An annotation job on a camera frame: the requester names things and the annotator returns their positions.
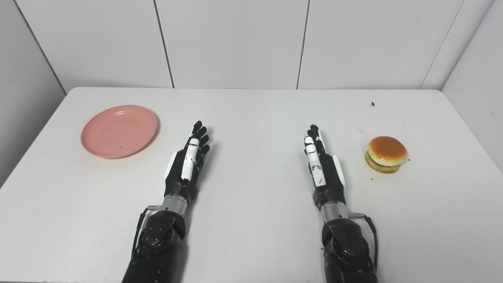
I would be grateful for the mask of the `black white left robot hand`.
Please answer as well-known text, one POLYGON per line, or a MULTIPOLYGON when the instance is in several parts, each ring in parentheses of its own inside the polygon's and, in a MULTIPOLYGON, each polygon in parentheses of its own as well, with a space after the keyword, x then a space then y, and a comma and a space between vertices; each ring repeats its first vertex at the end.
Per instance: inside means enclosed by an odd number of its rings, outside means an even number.
POLYGON ((165 178, 165 197, 180 196, 191 203, 197 194, 196 182, 210 150, 207 127, 201 121, 193 125, 184 147, 174 152, 165 178))

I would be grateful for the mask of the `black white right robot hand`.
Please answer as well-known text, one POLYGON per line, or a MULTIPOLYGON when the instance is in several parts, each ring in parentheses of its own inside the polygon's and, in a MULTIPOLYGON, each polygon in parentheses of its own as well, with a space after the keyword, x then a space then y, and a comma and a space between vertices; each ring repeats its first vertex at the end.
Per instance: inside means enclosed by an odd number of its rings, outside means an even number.
POLYGON ((332 202, 345 205, 345 179, 341 164, 337 156, 326 151, 321 131, 315 124, 311 124, 304 138, 304 152, 315 187, 313 200, 316 208, 321 211, 323 205, 332 202))

